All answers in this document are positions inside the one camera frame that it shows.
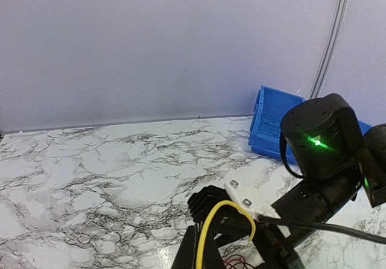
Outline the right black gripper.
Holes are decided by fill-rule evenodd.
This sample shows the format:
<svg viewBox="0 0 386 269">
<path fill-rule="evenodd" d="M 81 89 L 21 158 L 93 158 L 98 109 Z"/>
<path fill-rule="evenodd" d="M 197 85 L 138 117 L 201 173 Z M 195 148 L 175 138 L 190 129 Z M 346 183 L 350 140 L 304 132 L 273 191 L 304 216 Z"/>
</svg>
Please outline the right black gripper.
<svg viewBox="0 0 386 269">
<path fill-rule="evenodd" d="M 339 94 L 304 101 L 280 122 L 280 155 L 300 179 L 273 203 L 284 220 L 325 223 L 362 185 L 356 150 L 364 147 L 353 109 Z"/>
</svg>

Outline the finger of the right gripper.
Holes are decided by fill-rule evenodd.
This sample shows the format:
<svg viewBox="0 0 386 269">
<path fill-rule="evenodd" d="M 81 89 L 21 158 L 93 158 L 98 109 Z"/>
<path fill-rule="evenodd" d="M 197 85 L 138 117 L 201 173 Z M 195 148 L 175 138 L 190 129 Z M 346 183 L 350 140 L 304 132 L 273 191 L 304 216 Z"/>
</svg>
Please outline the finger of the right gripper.
<svg viewBox="0 0 386 269">
<path fill-rule="evenodd" d="M 256 249 L 263 260 L 256 266 L 258 269 L 305 268 L 294 247 L 275 225 L 262 224 L 257 226 Z"/>
<path fill-rule="evenodd" d="M 198 243 L 200 239 L 201 226 L 194 224 L 186 229 L 182 243 L 177 251 L 171 268 L 196 268 Z M 223 259 L 218 251 L 217 244 L 210 232 L 207 233 L 203 251 L 202 268 L 215 269 L 225 268 Z"/>
</svg>

